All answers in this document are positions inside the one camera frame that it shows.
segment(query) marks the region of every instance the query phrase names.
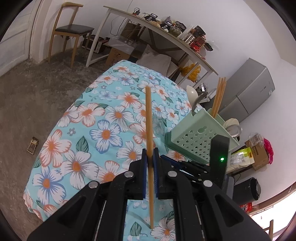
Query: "trash can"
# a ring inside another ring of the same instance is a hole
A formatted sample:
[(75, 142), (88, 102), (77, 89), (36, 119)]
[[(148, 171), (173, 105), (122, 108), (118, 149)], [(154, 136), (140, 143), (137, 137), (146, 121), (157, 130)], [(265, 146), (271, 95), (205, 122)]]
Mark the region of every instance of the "trash can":
[(261, 187), (256, 178), (250, 179), (237, 184), (233, 188), (233, 201), (238, 205), (257, 201), (261, 194)]

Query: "chair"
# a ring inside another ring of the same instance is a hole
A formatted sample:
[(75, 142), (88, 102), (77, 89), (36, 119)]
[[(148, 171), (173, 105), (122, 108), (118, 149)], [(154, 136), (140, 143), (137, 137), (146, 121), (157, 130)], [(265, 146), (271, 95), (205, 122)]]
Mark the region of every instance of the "chair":
[(269, 227), (268, 228), (265, 228), (263, 229), (264, 231), (268, 230), (268, 236), (270, 237), (271, 241), (273, 239), (273, 236), (274, 236), (274, 220), (270, 220), (269, 222)]
[[(61, 15), (61, 12), (62, 12), (64, 7), (76, 7), (76, 8), (75, 8), (75, 10), (74, 10), (74, 12), (72, 14), (69, 25), (56, 28), (57, 23), (59, 21), (59, 17)], [(91, 27), (88, 27), (88, 26), (83, 26), (83, 25), (72, 24), (79, 7), (83, 7), (83, 5), (82, 4), (77, 4), (77, 3), (72, 3), (72, 2), (65, 2), (65, 3), (62, 4), (62, 6), (61, 6), (61, 8), (59, 10), (59, 13), (57, 15), (57, 19), (56, 19), (56, 21), (54, 23), (53, 30), (52, 30), (52, 37), (50, 39), (50, 44), (49, 44), (48, 62), (50, 62), (50, 57), (51, 57), (51, 53), (52, 53), (52, 42), (54, 40), (55, 35), (61, 35), (61, 36), (65, 37), (63, 52), (66, 49), (68, 39), (70, 37), (76, 37), (74, 48), (73, 48), (73, 53), (72, 53), (71, 65), (70, 65), (71, 68), (73, 67), (75, 53), (76, 53), (76, 49), (77, 49), (77, 44), (78, 44), (78, 40), (79, 40), (80, 36), (86, 37), (86, 35), (88, 34), (86, 45), (85, 45), (85, 46), (88, 46), (89, 39), (91, 37), (92, 31), (94, 30), (94, 28), (91, 28)]]

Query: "table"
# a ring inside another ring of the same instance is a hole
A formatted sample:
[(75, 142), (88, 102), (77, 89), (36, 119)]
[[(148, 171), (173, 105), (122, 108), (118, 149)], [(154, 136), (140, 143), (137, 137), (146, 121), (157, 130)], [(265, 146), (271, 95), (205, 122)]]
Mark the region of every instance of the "table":
[[(186, 92), (165, 76), (122, 60), (85, 89), (49, 134), (24, 191), (30, 212), (45, 221), (91, 180), (112, 181), (141, 159), (146, 148), (145, 86), (151, 87), (159, 154), (186, 160), (164, 145), (165, 133), (191, 110)], [(147, 190), (144, 200), (128, 200), (123, 240), (174, 240), (172, 200), (155, 199), (153, 230), (148, 206)]]
[(86, 67), (88, 67), (89, 65), (97, 62), (98, 60), (108, 56), (108, 55), (104, 55), (104, 56), (101, 56), (101, 57), (98, 57), (98, 58), (95, 58), (95, 59), (91, 59), (92, 55), (93, 55), (93, 52), (94, 52), (95, 45), (96, 45), (96, 43), (98, 41), (100, 32), (101, 32), (103, 26), (105, 25), (106, 20), (109, 17), (109, 15), (111, 13), (113, 13), (113, 14), (125, 17), (127, 20), (131, 20), (133, 22), (139, 23), (140, 25), (148, 28), (149, 30), (152, 30), (152, 31), (158, 33), (159, 35), (163, 36), (164, 38), (166, 38), (167, 40), (169, 40), (170, 42), (175, 44), (177, 47), (179, 47), (181, 50), (183, 50), (186, 54), (188, 54), (190, 56), (191, 60), (193, 62), (195, 62), (196, 64), (189, 71), (189, 73), (182, 78), (182, 80), (179, 82), (179, 84), (181, 84), (194, 71), (194, 69), (198, 65), (201, 65), (203, 68), (205, 68), (205, 70), (207, 72), (199, 79), (199, 81), (197, 83), (195, 83), (195, 85), (193, 86), (194, 88), (199, 86), (207, 77), (209, 77), (209, 75), (211, 73), (214, 72), (216, 75), (218, 75), (218, 73), (202, 58), (202, 56), (199, 53), (192, 50), (190, 48), (190, 46), (187, 43), (185, 43), (183, 40), (181, 40), (179, 38), (176, 38), (175, 36), (171, 35), (167, 31), (164, 31), (162, 28), (159, 28), (159, 27), (153, 25), (151, 22), (149, 22), (149, 21), (147, 21), (147, 20), (145, 20), (143, 18), (140, 18), (140, 17), (138, 17), (136, 15), (133, 15), (131, 13), (128, 13), (128, 12), (125, 12), (125, 11), (122, 11), (122, 10), (119, 10), (119, 9), (116, 9), (116, 8), (107, 7), (107, 6), (104, 6), (104, 7), (107, 8), (108, 10), (106, 12), (105, 17), (102, 20), (101, 25), (99, 26), (99, 29), (98, 29), (98, 31), (96, 33), (96, 36), (94, 38), (93, 44), (91, 46), (91, 50), (89, 52), (89, 56), (88, 56), (87, 61), (86, 61)]

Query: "silver bolt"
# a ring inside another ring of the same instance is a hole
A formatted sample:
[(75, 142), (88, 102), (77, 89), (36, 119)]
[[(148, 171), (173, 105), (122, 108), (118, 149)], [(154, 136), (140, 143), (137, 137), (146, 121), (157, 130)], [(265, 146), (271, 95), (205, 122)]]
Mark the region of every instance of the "silver bolt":
[(127, 177), (127, 178), (133, 177), (133, 172), (127, 171), (127, 172), (124, 173), (124, 176)]
[(98, 182), (96, 182), (96, 181), (91, 181), (90, 183), (89, 183), (89, 188), (91, 188), (91, 189), (93, 189), (93, 188), (97, 188), (98, 187)]
[(169, 177), (176, 177), (177, 176), (177, 173), (175, 171), (169, 171), (168, 172), (168, 176)]
[(211, 186), (213, 186), (213, 183), (210, 180), (204, 180), (203, 182), (204, 186), (210, 188)]

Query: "door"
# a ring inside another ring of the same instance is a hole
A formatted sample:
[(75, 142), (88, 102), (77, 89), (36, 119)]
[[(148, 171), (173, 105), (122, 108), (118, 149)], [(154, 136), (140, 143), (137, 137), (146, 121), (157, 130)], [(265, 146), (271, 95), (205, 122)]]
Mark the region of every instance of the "door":
[(32, 0), (17, 15), (1, 40), (0, 76), (29, 58), (31, 32), (40, 2), (41, 0)]

